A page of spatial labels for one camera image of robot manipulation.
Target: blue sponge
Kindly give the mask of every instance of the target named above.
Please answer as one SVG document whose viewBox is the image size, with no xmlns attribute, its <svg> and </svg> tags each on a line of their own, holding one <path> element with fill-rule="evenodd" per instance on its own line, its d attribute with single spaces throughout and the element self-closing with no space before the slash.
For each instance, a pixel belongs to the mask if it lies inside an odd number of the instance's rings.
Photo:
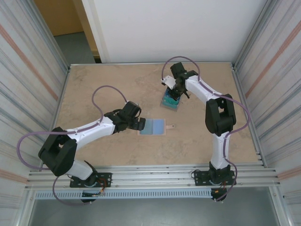
<svg viewBox="0 0 301 226">
<path fill-rule="evenodd" d="M 168 93 L 168 89 L 166 89 L 164 96 L 161 101 L 161 106 L 167 107 L 172 110 L 178 110 L 180 103 L 180 97 L 177 100 L 174 100 Z"/>
<path fill-rule="evenodd" d="M 164 119 L 146 119 L 144 129 L 140 131 L 140 135 L 164 135 L 165 129 Z"/>
</svg>

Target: aluminum frame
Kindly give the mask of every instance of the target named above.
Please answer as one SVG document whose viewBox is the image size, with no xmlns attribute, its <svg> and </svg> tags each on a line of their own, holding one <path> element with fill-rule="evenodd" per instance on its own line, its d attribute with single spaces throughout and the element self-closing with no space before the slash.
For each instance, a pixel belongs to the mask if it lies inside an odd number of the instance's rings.
<svg viewBox="0 0 301 226">
<path fill-rule="evenodd" d="M 246 99 L 242 92 L 236 72 L 233 70 L 232 63 L 229 62 L 232 69 L 232 75 L 238 89 L 238 94 L 243 104 L 246 104 Z M 62 105 L 62 99 L 66 90 L 69 74 L 66 78 L 61 98 L 58 104 L 58 110 L 55 115 L 55 126 L 59 111 Z M 238 163 L 238 179 L 236 187 L 259 187 L 267 186 L 271 191 L 271 197 L 277 212 L 277 216 L 281 226 L 293 226 L 292 220 L 289 220 L 285 203 L 279 197 L 280 186 L 275 169 L 267 168 L 264 156 L 261 154 L 261 145 L 254 129 L 254 125 L 249 126 L 253 143 L 258 157 L 257 162 L 253 163 Z M 96 167 L 99 172 L 112 172 L 113 180 L 112 187 L 108 190 L 129 190 L 129 189 L 185 189 L 187 191 L 196 189 L 194 180 L 191 178 L 191 172 L 199 170 L 208 170 L 207 164 L 200 165 L 156 165 L 156 166 L 114 166 L 114 167 Z M 26 185 L 23 208 L 20 208 L 20 217 L 15 225 L 27 225 L 32 213 L 35 197 L 38 192 L 50 191 L 55 176 L 49 171 L 30 172 L 28 184 Z M 78 191 L 78 190 L 95 190 L 95 188 L 70 188 L 70 179 L 67 176 L 61 176 L 55 186 L 55 190 L 60 191 Z M 216 186 L 202 186 L 202 188 L 216 188 Z"/>
<path fill-rule="evenodd" d="M 179 59 L 182 59 L 182 62 L 185 63 L 185 64 L 192 64 L 192 62 L 190 61 L 186 61 L 185 59 L 183 58 L 180 58 Z M 175 64 L 175 63 L 178 63 L 179 61 L 171 61 L 171 62 L 168 62 L 167 64 Z M 211 64 L 211 63 L 229 63 L 231 64 L 231 61 L 196 61 L 196 63 L 206 63 L 206 64 Z M 146 63 L 146 62 L 137 62 L 137 63 L 101 63 L 101 65 L 163 65 L 165 64 L 165 62 L 149 62 L 149 63 Z M 84 65 L 84 66 L 90 66 L 90 65 L 98 65 L 98 64 L 71 64 L 71 67 L 72 66 L 78 66 L 78 65 Z"/>
</svg>

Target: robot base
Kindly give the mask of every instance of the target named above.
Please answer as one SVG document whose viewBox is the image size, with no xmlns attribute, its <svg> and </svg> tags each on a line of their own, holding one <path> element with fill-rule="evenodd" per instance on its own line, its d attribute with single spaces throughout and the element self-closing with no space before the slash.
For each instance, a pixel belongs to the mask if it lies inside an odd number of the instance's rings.
<svg viewBox="0 0 301 226">
<path fill-rule="evenodd" d="M 85 180 L 81 180 L 77 177 L 71 177 L 70 187 L 111 187 L 112 173 L 96 173 L 95 182 L 90 185 Z"/>
<path fill-rule="evenodd" d="M 215 169 L 211 163 L 209 163 L 208 171 L 197 169 L 192 174 L 196 186 L 232 185 L 235 178 L 234 172 L 230 170 L 230 165 L 223 169 Z"/>
</svg>

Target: corrugated metal wall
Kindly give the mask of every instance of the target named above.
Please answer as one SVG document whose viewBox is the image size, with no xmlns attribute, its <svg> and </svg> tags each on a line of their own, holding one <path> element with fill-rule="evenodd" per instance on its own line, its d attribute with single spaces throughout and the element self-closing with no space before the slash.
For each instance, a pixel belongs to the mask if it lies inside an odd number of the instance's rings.
<svg viewBox="0 0 301 226">
<path fill-rule="evenodd" d="M 238 77 L 267 164 L 301 225 L 301 1 L 279 0 L 261 25 Z"/>
<path fill-rule="evenodd" d="M 0 225 L 11 225 L 29 168 L 16 155 L 18 139 L 51 129 L 67 65 L 30 1 L 0 0 Z M 21 154 L 39 165 L 44 137 L 24 140 Z"/>
</svg>

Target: gray floor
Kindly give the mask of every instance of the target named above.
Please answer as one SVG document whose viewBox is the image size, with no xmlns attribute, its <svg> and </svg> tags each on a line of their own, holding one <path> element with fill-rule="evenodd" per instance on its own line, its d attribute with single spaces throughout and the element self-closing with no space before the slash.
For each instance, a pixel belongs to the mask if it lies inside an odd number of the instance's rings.
<svg viewBox="0 0 301 226">
<path fill-rule="evenodd" d="M 95 64 L 84 32 L 55 36 L 69 64 Z"/>
<path fill-rule="evenodd" d="M 96 200 L 91 206 L 36 201 L 31 226 L 278 226 L 268 188 L 234 188 L 211 199 Z"/>
</svg>

